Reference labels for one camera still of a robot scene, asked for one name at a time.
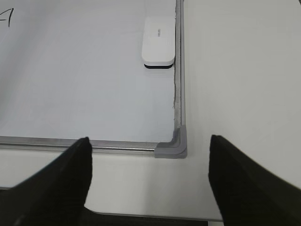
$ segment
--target black marker writing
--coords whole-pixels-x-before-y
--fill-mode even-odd
[[[10,27],[10,20],[11,20],[11,16],[13,15],[14,8],[10,8],[8,10],[5,10],[3,13],[0,13],[0,16],[1,16],[2,14],[5,14],[6,12],[9,12],[9,11],[10,11],[10,14],[8,17],[8,27]]]

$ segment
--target white whiteboard surface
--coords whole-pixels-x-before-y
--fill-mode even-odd
[[[0,136],[168,142],[174,68],[141,58],[142,0],[0,0]],[[161,13],[175,14],[175,0]],[[7,19],[8,13],[0,16]]]

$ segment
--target whiteboard eraser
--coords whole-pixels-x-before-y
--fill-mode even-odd
[[[175,17],[145,19],[142,58],[147,68],[171,68],[175,57]]]

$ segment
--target table surface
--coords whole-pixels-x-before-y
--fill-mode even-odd
[[[221,219],[207,174],[210,136],[223,135],[301,187],[297,0],[186,0],[184,160],[93,155],[86,206],[103,213]],[[0,151],[0,186],[57,154]]]

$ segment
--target whiteboard frame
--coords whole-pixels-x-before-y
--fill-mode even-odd
[[[184,70],[184,0],[176,0],[176,55],[174,72],[174,138],[169,143],[124,142],[91,140],[94,153],[134,154],[155,158],[186,158],[187,134],[185,126],[185,70]],[[3,137],[0,149],[37,150],[62,152],[75,139]]]

